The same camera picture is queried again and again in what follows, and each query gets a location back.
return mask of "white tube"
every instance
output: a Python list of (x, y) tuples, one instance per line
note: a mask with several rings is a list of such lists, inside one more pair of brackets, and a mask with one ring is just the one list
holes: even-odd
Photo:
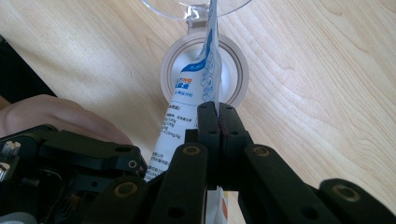
[(148, 165), (146, 181), (168, 169), (175, 149), (184, 143), (186, 129), (196, 128), (197, 106), (208, 101), (219, 104), (221, 67), (217, 0), (212, 0), (204, 46), (198, 58), (180, 73)]

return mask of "clear plastic cup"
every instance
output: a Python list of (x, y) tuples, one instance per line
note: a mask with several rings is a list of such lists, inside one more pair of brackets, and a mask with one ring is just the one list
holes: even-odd
[[(200, 8), (208, 8), (210, 0), (142, 0), (152, 11), (170, 19), (186, 21), (199, 19)], [(251, 0), (218, 0), (218, 16), (227, 15)]]

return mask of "screw hole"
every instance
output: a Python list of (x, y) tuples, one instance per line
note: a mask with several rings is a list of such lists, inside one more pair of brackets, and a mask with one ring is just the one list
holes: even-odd
[(186, 212), (182, 207), (171, 207), (168, 210), (168, 216), (172, 218), (181, 218), (184, 217)]
[(319, 217), (317, 210), (312, 207), (302, 207), (301, 214), (308, 219), (318, 219)]

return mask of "black plastic part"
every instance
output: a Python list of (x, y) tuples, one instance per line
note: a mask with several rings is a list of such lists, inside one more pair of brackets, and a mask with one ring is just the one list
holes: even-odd
[(82, 223), (144, 223), (140, 215), (147, 209), (148, 190), (140, 177), (117, 178), (94, 200)]
[(206, 162), (207, 149), (200, 144), (177, 148), (148, 223), (204, 223)]
[[(243, 164), (254, 194), (265, 209), (266, 223), (340, 223), (327, 206), (270, 147), (249, 145)], [(250, 202), (249, 191), (240, 197)]]
[(343, 223), (396, 223), (396, 217), (387, 207), (349, 181), (325, 180), (318, 193)]
[[(61, 131), (42, 145), (39, 156), (93, 170), (117, 169), (133, 172), (139, 169), (142, 160), (137, 147), (121, 147), (111, 142), (98, 143), (99, 140), (96, 139)], [(130, 161), (136, 162), (134, 168), (129, 166)]]

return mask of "transparent container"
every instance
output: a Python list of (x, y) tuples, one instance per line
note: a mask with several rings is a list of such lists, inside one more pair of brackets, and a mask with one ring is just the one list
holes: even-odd
[[(196, 10), (208, 7), (210, 0), (142, 0), (152, 11), (174, 20), (200, 19)], [(218, 0), (218, 16), (227, 15), (251, 0)]]
[[(166, 18), (186, 21), (188, 32), (166, 52), (161, 65), (161, 88), (170, 102), (181, 69), (199, 55), (206, 36), (210, 0), (142, 0)], [(243, 7), (251, 0), (218, 0), (218, 16)], [(227, 36), (219, 35), (222, 62), (219, 100), (237, 107), (248, 90), (248, 62), (242, 50)]]

